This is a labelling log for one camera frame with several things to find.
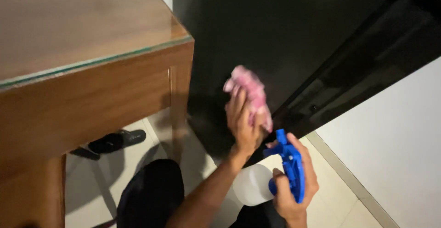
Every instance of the baseboard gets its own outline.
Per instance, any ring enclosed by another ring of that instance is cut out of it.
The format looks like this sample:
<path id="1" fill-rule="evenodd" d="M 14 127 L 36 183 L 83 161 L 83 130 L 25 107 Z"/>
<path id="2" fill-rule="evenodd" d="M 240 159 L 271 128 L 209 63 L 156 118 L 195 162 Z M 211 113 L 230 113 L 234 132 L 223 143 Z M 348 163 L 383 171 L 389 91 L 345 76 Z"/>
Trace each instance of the baseboard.
<path id="1" fill-rule="evenodd" d="M 334 168 L 383 228 L 400 228 L 315 131 L 306 135 L 306 138 Z"/>

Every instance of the black pants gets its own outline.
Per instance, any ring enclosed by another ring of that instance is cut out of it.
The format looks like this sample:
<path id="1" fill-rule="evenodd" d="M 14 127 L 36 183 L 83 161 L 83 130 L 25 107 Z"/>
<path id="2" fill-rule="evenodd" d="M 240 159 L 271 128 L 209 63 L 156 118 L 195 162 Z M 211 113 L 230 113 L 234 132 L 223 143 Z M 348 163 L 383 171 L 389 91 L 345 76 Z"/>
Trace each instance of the black pants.
<path id="1" fill-rule="evenodd" d="M 117 226 L 164 227 L 182 201 L 184 183 L 179 165 L 169 159 L 155 160 L 144 166 L 124 189 L 117 209 Z M 243 206 L 230 227 L 284 226 L 284 219 L 269 201 L 257 206 Z"/>

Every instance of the black refrigerator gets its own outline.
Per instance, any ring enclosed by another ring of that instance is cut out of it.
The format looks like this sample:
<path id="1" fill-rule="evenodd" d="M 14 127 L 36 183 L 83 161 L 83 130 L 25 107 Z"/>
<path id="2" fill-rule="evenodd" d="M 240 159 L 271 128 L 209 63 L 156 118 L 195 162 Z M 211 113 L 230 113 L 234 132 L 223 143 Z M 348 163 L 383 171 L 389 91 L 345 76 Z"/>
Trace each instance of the black refrigerator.
<path id="1" fill-rule="evenodd" d="M 440 11 L 441 0 L 173 0 L 195 38 L 188 121 L 213 158 L 227 155 L 222 87 L 241 64 L 265 84 L 275 128 L 302 137 L 441 56 Z"/>

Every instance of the spray bottle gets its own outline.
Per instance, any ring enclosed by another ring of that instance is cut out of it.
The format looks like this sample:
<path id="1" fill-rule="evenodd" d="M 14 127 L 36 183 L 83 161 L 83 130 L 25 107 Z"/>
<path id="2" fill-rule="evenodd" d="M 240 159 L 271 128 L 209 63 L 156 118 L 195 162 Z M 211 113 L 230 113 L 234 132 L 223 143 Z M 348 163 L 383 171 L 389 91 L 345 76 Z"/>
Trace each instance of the spray bottle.
<path id="1" fill-rule="evenodd" d="M 282 166 L 289 180 L 291 193 L 295 201 L 301 203 L 305 195 L 305 175 L 303 173 L 302 156 L 286 139 L 283 129 L 276 130 L 278 144 L 271 149 L 265 149 L 263 155 L 279 154 Z M 273 173 L 261 164 L 254 164 L 242 169 L 233 181 L 233 190 L 237 198 L 248 206 L 258 205 L 274 198 L 277 187 Z"/>

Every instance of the pink cloth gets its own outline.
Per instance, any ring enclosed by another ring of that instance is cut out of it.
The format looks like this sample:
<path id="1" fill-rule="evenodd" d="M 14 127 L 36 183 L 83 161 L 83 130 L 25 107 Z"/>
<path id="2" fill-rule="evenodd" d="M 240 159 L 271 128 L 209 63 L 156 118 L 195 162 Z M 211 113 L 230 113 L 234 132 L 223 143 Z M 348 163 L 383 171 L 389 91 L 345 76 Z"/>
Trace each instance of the pink cloth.
<path id="1" fill-rule="evenodd" d="M 253 72 L 247 70 L 242 65 L 234 68 L 231 73 L 231 78 L 229 78 L 223 86 L 223 91 L 235 96 L 240 87 L 246 89 L 247 98 L 251 102 L 249 123 L 251 125 L 254 124 L 257 113 L 264 113 L 265 122 L 262 126 L 271 133 L 273 131 L 273 120 L 266 105 L 266 95 L 265 91 L 263 91 L 265 86 Z"/>

